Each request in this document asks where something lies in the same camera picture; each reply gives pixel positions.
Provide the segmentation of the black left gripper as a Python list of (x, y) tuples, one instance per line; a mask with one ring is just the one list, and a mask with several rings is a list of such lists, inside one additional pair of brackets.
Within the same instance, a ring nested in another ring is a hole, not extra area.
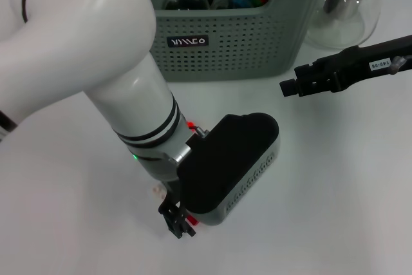
[(192, 225), (189, 223), (188, 212), (181, 205), (181, 186), (180, 181), (162, 182), (165, 189), (165, 198), (160, 204), (158, 211), (164, 217), (167, 227), (178, 239), (183, 234), (194, 236), (196, 234)]

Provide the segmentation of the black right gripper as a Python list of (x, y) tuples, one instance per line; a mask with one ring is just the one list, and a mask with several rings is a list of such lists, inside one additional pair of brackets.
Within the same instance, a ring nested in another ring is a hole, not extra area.
[(322, 92), (344, 91), (353, 84), (411, 69), (411, 36), (361, 48), (352, 46), (336, 60), (318, 59), (294, 69), (296, 79), (279, 83), (284, 97), (304, 97)]

